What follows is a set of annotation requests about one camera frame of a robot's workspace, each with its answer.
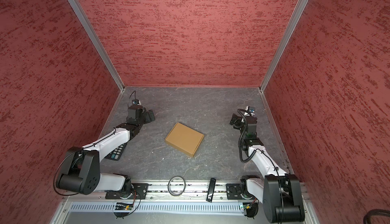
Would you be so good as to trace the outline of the brown cardboard box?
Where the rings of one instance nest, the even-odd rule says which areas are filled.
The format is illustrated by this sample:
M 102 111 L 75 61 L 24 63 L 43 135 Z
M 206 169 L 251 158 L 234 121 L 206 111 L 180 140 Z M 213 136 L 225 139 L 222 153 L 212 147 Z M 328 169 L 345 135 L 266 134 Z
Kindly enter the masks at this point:
M 165 138 L 165 142 L 193 158 L 203 139 L 204 134 L 177 122 Z

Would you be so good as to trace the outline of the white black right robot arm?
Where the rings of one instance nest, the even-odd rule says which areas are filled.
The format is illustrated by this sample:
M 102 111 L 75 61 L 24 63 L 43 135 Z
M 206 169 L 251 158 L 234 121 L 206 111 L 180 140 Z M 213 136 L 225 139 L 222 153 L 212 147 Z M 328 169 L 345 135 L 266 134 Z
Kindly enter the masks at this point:
M 240 179 L 242 194 L 254 197 L 262 204 L 269 223 L 293 223 L 305 220 L 302 190 L 298 177 L 281 169 L 268 154 L 257 136 L 257 118 L 249 109 L 238 109 L 230 125 L 240 131 L 238 139 L 239 159 L 252 161 L 262 175 L 243 176 Z

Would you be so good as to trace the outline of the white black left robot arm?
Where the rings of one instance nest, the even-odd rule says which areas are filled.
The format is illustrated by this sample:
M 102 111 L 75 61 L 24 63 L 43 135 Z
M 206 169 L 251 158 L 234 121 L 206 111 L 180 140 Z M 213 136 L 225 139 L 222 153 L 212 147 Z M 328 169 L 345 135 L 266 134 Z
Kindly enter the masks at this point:
M 101 161 L 135 138 L 145 124 L 153 121 L 152 110 L 142 105 L 131 105 L 126 122 L 116 126 L 108 135 L 83 147 L 69 148 L 54 175 L 54 191 L 65 190 L 72 196 L 111 192 L 121 199 L 135 197 L 131 179 L 126 175 L 102 173 Z

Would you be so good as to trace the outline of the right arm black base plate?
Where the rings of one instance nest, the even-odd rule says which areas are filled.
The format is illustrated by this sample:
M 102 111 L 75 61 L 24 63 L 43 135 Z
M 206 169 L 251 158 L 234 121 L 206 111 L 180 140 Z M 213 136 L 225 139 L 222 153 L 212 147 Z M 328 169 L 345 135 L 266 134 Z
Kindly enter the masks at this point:
M 254 200 L 253 196 L 245 195 L 238 183 L 226 184 L 226 196 L 228 200 Z

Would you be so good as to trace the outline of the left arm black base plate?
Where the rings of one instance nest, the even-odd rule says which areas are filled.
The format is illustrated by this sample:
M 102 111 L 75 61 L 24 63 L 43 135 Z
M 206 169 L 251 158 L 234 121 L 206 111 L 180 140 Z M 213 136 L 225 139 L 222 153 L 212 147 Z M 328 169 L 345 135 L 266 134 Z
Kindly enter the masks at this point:
M 130 194 L 128 197 L 125 197 L 125 194 L 120 192 L 109 191 L 106 192 L 106 200 L 120 200 L 120 201 L 130 201 L 134 198 L 145 200 L 148 192 L 148 183 L 132 183 Z

